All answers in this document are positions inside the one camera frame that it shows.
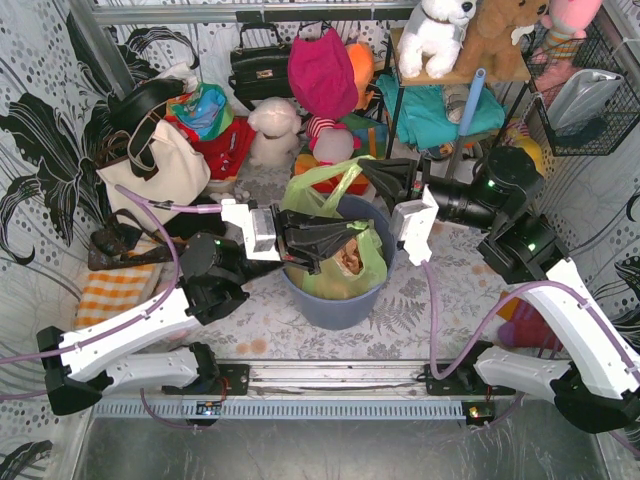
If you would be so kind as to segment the blue lint roller mop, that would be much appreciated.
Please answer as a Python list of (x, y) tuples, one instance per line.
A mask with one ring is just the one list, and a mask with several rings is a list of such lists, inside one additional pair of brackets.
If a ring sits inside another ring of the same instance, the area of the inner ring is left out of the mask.
[(478, 68), (472, 78), (470, 87), (470, 94), (465, 106), (463, 117), (458, 124), (457, 137), (455, 140), (454, 154), (450, 158), (445, 173), (446, 180), (452, 180), (457, 169), (458, 163), (462, 159), (462, 148), (473, 120), (474, 113), (477, 108), (477, 104), (480, 98), (480, 94), (484, 87), (487, 72), (484, 68)]

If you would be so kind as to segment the blue trash bin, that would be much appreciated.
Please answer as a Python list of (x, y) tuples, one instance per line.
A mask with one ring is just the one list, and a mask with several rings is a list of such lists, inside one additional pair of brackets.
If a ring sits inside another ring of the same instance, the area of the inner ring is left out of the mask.
[(326, 330), (354, 327), (372, 313), (396, 255), (390, 220), (377, 206), (346, 195), (337, 213), (346, 220), (370, 222), (370, 228), (356, 237), (363, 262), (360, 274), (345, 276), (332, 258), (321, 263), (321, 272), (316, 275), (293, 267), (283, 273), (298, 311), (310, 324)]

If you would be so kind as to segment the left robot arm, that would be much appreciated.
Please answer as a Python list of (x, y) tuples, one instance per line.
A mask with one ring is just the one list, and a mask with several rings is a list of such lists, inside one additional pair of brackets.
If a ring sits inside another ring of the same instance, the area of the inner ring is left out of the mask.
[(371, 227), (366, 219), (258, 208), (234, 200), (213, 208), (242, 231), (241, 244), (197, 233), (176, 259), (173, 286), (162, 294), (97, 325), (69, 332), (48, 327), (38, 333), (54, 414), (78, 413), (124, 389), (160, 386), (170, 394), (199, 395), (223, 388), (215, 356), (202, 343), (165, 354), (142, 350), (226, 318), (248, 299), (243, 287), (256, 278), (284, 266), (319, 273), (321, 262)]

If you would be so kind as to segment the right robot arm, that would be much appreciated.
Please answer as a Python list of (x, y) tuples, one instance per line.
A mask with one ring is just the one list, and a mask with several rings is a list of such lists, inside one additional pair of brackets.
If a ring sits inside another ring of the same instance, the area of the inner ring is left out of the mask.
[(590, 295), (554, 229), (530, 211), (544, 179), (521, 148), (499, 146), (468, 183), (434, 178), (411, 159), (358, 162), (392, 212), (410, 261), (427, 267), (436, 221), (481, 230), (478, 252), (531, 304), (567, 352), (564, 360), (528, 357), (472, 337), (459, 355), (481, 381), (553, 404), (587, 433), (625, 428), (639, 419), (639, 355)]

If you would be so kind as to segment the green trash bag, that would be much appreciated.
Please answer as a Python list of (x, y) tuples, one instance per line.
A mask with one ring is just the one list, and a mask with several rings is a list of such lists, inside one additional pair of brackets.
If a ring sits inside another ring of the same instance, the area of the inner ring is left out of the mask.
[(349, 300), (382, 285), (388, 266), (374, 221), (341, 214), (339, 203), (362, 173), (356, 159), (315, 167), (292, 177), (280, 203), (291, 226), (285, 245), (310, 264), (287, 274), (303, 292), (325, 300)]

